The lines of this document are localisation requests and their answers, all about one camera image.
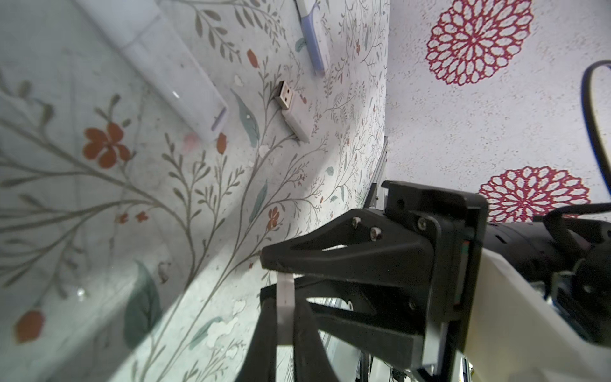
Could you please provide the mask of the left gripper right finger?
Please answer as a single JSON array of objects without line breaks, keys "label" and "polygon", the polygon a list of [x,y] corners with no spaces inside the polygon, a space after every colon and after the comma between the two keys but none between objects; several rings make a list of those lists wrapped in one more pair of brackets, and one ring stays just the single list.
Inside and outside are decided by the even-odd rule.
[{"label": "left gripper right finger", "polygon": [[294,310],[294,380],[338,382],[322,344],[310,304],[298,299]]}]

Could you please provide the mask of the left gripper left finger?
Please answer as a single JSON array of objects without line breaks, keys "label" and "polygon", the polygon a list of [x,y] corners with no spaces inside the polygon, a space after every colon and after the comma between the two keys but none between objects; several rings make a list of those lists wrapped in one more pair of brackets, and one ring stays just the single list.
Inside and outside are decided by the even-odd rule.
[{"label": "left gripper left finger", "polygon": [[251,344],[235,382],[276,381],[278,318],[275,299],[266,299],[256,324]]}]

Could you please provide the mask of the small white usb stick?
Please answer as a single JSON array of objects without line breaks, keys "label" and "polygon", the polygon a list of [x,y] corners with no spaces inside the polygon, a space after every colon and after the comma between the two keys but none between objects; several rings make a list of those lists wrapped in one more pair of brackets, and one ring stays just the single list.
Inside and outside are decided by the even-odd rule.
[{"label": "small white usb stick", "polygon": [[306,99],[292,89],[286,81],[280,81],[275,100],[292,132],[300,141],[309,143],[314,123],[308,111]]}]

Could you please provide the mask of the purple white usb cap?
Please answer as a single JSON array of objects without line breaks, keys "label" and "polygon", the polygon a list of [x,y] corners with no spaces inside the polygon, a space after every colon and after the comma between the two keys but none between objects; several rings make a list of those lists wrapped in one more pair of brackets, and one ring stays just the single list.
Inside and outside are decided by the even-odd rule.
[{"label": "purple white usb cap", "polygon": [[279,272],[276,284],[278,345],[293,345],[295,306],[294,275]]}]

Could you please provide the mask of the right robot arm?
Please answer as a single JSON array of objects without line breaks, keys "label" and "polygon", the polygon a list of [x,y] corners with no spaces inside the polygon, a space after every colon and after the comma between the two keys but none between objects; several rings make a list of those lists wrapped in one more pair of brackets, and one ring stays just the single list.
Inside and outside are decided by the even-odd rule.
[{"label": "right robot arm", "polygon": [[335,381],[329,334],[419,381],[608,381],[607,203],[491,223],[479,194],[385,181],[384,209],[352,209],[265,247],[277,281],[239,381],[273,381],[280,345],[297,381]]}]

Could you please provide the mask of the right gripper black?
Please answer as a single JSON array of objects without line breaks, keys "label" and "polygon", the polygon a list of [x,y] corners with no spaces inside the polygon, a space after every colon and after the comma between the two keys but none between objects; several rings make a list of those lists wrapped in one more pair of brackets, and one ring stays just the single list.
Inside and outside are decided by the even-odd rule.
[{"label": "right gripper black", "polygon": [[[410,370],[418,381],[457,381],[488,203],[479,194],[405,181],[382,186],[387,217],[350,210],[265,247],[262,268],[312,275],[294,280],[295,303],[310,304],[319,333]],[[428,283],[424,324],[398,287]]]}]

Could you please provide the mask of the purple white usb drive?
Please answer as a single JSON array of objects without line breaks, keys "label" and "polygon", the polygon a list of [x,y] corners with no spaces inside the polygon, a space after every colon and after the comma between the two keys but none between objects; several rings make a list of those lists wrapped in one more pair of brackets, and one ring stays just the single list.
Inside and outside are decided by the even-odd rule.
[{"label": "purple white usb drive", "polygon": [[326,76],[329,66],[329,48],[322,25],[323,12],[319,1],[296,0],[302,33],[316,75]]}]

